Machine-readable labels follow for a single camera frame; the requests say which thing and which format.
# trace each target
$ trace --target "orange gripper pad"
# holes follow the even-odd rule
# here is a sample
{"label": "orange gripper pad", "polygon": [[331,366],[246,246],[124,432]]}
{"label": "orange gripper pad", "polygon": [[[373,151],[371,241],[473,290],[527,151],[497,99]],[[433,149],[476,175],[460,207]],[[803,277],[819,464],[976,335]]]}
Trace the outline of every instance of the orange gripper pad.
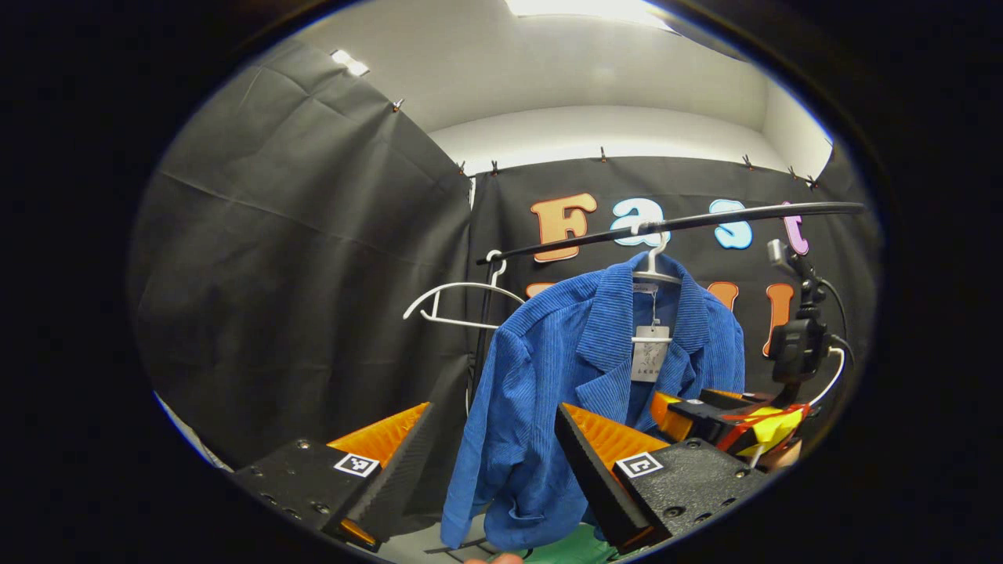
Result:
{"label": "orange gripper pad", "polygon": [[414,424],[421,417],[426,406],[428,401],[349,433],[341,439],[328,443],[327,446],[375,459],[379,461],[380,468],[385,469],[393,454],[397,452],[397,447],[400,447],[401,442],[414,428]]}
{"label": "orange gripper pad", "polygon": [[682,401],[679,397],[656,391],[651,400],[651,418],[655,420],[658,430],[664,433],[673,441],[683,441],[689,436],[693,429],[692,419],[687,418],[682,413],[669,410],[669,403]]}
{"label": "orange gripper pad", "polygon": [[608,419],[602,415],[597,415],[592,411],[587,411],[581,407],[576,407],[571,403],[564,403],[575,420],[575,425],[581,430],[582,435],[589,442],[589,446],[596,452],[599,460],[603,461],[606,470],[613,473],[613,465],[617,461],[658,451],[669,446],[650,435],[645,435],[636,429],[631,429],[625,425]]}
{"label": "orange gripper pad", "polygon": [[721,395],[727,395],[728,397],[734,397],[735,399],[742,399],[744,397],[741,393],[735,393],[734,391],[721,391],[720,389],[710,388],[707,388],[706,391],[713,391],[714,393],[720,393]]}
{"label": "orange gripper pad", "polygon": [[356,539],[362,541],[364,544],[375,545],[376,539],[372,538],[368,533],[362,530],[361,527],[355,524],[351,519],[341,520],[341,530]]}

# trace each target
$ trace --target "jacket sleeve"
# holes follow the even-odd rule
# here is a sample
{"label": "jacket sleeve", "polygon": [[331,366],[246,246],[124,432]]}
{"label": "jacket sleeve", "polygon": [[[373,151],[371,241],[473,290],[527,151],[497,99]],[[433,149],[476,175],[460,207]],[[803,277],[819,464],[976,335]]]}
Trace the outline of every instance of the jacket sleeve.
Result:
{"label": "jacket sleeve", "polygon": [[745,332],[735,320],[735,371],[731,387],[726,391],[742,393],[745,391]]}
{"label": "jacket sleeve", "polygon": [[457,548],[477,515],[505,485],[527,448],[528,413],[513,401],[513,381],[526,380],[529,353],[505,327],[495,330],[463,428],[452,479],[442,508],[442,543]]}

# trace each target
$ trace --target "blue corduroy jacket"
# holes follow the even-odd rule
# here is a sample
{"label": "blue corduroy jacket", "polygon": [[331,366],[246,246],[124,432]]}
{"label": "blue corduroy jacket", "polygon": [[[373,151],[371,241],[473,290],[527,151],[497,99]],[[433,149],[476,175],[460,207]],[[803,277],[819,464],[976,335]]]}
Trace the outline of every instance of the blue corduroy jacket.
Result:
{"label": "blue corduroy jacket", "polygon": [[[741,327],[665,255],[658,271],[682,279],[667,294],[676,296],[672,342],[654,385],[632,384],[631,337],[640,311],[632,271],[646,257],[560,282],[495,331],[443,507],[446,546],[463,541],[471,518],[489,502],[484,532],[503,550],[543,546],[578,526],[588,503],[554,434],[561,402],[627,424],[628,403],[648,405],[656,390],[687,399],[707,387],[744,391]],[[649,306],[642,322],[650,319]],[[644,397],[632,400],[639,390]],[[648,409],[634,417],[628,425],[637,430],[656,427]]]}

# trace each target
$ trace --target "black metal pole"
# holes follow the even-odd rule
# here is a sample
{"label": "black metal pole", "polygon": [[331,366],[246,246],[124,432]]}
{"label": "black metal pole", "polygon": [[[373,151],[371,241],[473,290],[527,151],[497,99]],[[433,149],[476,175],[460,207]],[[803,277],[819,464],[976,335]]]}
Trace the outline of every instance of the black metal pole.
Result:
{"label": "black metal pole", "polygon": [[[487,278],[484,280],[485,284],[491,283],[491,274],[494,272],[494,263],[487,265]],[[490,312],[491,308],[491,292],[489,290],[484,291],[484,297],[480,301],[480,322],[487,323],[487,314]],[[473,392],[477,389],[477,384],[480,383],[480,369],[484,365],[484,352],[487,344],[487,329],[477,329],[477,348],[473,356],[473,369],[470,371],[469,377],[466,380],[467,393],[470,397],[470,403],[473,403]]]}
{"label": "black metal pole", "polygon": [[[664,222],[650,223],[639,227],[636,235],[648,235],[650,233],[661,233],[663,231],[678,231],[681,229],[691,229],[694,227],[707,227],[721,223],[776,219],[776,218],[785,218],[788,216],[860,214],[865,211],[867,211],[867,207],[864,206],[864,204],[857,204],[854,202],[821,202],[817,204],[789,204],[786,206],[760,206],[758,208],[748,208],[746,210],[736,210],[734,212],[703,214],[700,216],[690,216],[688,218],[678,218],[674,220],[666,220]],[[491,257],[490,261],[488,261],[487,259],[477,259],[476,264],[483,265],[487,264],[488,262],[499,261],[518,255],[543,253],[545,251],[557,251],[558,249],[567,249],[569,247],[580,247],[582,245],[591,245],[593,243],[600,243],[602,241],[616,241],[617,239],[632,237],[633,235],[635,234],[631,232],[630,228],[616,229],[613,231],[607,231],[605,233],[596,233],[593,235],[576,237],[574,239],[565,239],[563,241],[555,241],[554,243],[545,243],[543,245],[534,245],[532,247],[524,247],[522,249],[506,251],[499,255],[494,255],[493,257]]]}

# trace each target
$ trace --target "white ceiling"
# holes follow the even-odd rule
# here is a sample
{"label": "white ceiling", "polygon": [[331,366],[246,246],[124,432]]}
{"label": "white ceiling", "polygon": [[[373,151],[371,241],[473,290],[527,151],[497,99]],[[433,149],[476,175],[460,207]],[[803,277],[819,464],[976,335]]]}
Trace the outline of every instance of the white ceiling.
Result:
{"label": "white ceiling", "polygon": [[759,131],[767,79],[672,33],[591,17],[517,18],[504,0],[369,0],[299,39],[348,51],[364,75],[432,132],[514,111],[629,105],[686,111]]}

